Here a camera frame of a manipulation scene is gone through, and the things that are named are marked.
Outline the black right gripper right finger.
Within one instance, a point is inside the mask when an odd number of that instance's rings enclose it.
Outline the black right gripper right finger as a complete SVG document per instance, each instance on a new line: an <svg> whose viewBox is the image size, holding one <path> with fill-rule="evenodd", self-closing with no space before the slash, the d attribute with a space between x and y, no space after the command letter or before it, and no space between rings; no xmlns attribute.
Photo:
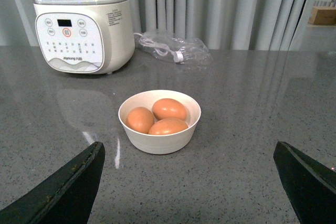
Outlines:
<svg viewBox="0 0 336 224"><path fill-rule="evenodd" d="M335 171L286 142L273 158L300 223L335 223Z"/></svg>

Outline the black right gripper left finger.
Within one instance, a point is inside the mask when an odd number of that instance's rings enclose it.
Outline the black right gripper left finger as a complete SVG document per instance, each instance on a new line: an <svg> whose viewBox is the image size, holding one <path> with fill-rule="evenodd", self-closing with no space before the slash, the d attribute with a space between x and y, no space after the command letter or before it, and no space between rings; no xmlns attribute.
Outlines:
<svg viewBox="0 0 336 224"><path fill-rule="evenodd" d="M94 142L27 194L1 210L1 223L87 223L105 148Z"/></svg>

